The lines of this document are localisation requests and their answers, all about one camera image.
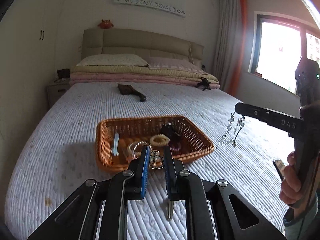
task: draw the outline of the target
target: stuffed toy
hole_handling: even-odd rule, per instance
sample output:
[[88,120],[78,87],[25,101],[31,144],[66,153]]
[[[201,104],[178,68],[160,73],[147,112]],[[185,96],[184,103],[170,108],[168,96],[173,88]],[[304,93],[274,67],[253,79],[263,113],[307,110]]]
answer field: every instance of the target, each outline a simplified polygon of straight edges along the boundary
[[110,29],[113,27],[113,24],[110,20],[102,20],[98,26],[102,29]]

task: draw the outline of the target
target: drawer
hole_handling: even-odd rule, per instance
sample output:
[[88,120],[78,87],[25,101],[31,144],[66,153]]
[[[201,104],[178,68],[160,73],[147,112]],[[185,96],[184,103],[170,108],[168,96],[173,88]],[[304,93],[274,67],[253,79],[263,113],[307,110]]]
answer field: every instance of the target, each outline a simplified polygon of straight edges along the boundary
[[63,84],[63,85],[55,85],[55,86],[49,86],[47,88],[48,96],[58,96],[61,97],[67,90],[70,88],[69,84]]

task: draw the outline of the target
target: blue gripper pad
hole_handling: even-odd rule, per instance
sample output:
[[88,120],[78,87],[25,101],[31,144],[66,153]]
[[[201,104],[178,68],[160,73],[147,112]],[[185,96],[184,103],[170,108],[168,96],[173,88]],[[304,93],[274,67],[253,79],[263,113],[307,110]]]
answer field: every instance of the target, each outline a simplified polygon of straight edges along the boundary
[[171,199],[171,185],[170,185],[170,176],[169,176],[169,168],[167,164],[167,158],[164,158],[164,174],[165,174],[165,185],[167,188],[168,198]]
[[150,159],[150,147],[146,147],[146,154],[143,163],[143,170],[141,176],[141,198],[144,199],[147,191],[147,184],[148,184],[148,173],[149,173],[149,159]]

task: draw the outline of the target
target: nightstand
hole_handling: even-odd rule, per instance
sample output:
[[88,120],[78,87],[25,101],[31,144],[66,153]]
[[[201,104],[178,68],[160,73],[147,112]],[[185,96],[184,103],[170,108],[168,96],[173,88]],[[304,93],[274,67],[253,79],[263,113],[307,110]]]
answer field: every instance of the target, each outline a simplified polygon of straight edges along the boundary
[[49,108],[51,108],[58,99],[63,96],[65,92],[70,88],[70,79],[64,81],[55,81],[47,86],[47,95],[49,101]]

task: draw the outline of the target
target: gray curtain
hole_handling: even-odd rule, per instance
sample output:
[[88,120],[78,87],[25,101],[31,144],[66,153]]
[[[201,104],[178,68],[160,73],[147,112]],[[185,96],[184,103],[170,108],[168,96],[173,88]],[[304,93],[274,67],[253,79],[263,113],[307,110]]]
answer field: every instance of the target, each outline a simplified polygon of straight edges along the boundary
[[240,55],[242,18],[240,0],[220,0],[220,25],[212,73],[226,91]]

